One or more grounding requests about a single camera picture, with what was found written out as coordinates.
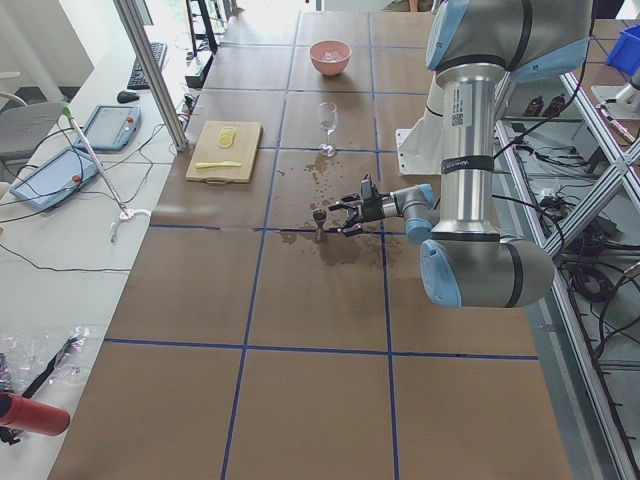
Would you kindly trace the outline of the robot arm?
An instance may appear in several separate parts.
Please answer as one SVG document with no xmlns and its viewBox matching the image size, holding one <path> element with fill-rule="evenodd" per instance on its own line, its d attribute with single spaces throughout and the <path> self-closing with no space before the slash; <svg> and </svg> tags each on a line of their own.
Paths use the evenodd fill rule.
<svg viewBox="0 0 640 480">
<path fill-rule="evenodd" d="M 586 58 L 596 11 L 590 1 L 442 1 L 434 6 L 426 65 L 433 74 L 423 117 L 398 150 L 437 170 L 427 184 L 381 193 L 364 180 L 336 208 L 341 232 L 404 221 L 420 248 L 424 290 L 436 304 L 512 308 L 550 288 L 555 267 L 539 246 L 492 224 L 493 137 L 499 82 L 524 83 L 576 69 Z"/>
</svg>

